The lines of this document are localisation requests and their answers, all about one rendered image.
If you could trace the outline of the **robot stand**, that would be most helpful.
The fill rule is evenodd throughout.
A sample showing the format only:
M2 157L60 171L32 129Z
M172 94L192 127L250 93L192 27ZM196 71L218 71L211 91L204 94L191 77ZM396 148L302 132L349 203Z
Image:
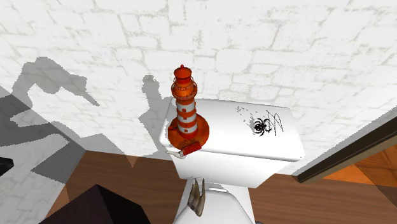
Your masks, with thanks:
M144 209L94 185L39 224L151 224Z

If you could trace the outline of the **grey brown claw-shaped thing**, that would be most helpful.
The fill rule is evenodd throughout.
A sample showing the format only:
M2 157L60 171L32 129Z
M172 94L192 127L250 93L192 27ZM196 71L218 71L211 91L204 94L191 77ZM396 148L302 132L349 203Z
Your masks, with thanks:
M205 204L205 181L202 180L202 191L200 192L198 181L195 179L190 190L187 206L198 216L201 217Z

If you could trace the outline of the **orange white lighthouse figure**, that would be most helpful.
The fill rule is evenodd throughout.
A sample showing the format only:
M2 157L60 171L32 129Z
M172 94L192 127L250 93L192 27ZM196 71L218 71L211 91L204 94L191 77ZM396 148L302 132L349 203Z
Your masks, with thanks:
M180 65L174 70L171 92L176 100L177 115L168 127L168 140L178 151L170 154L185 158L200 150L209 139L209 124L197 113L195 96L198 87L190 68Z

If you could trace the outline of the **white toilet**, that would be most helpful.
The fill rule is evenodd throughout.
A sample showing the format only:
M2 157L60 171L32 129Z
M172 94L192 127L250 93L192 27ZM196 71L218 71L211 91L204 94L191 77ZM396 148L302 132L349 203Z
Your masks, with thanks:
M245 102L198 99L198 114L209 124L209 139L185 158L168 140L175 119L171 100L159 141L171 155L185 190L173 224L263 224L254 217L249 189L305 156L290 109ZM188 206L192 184L205 181L201 217Z

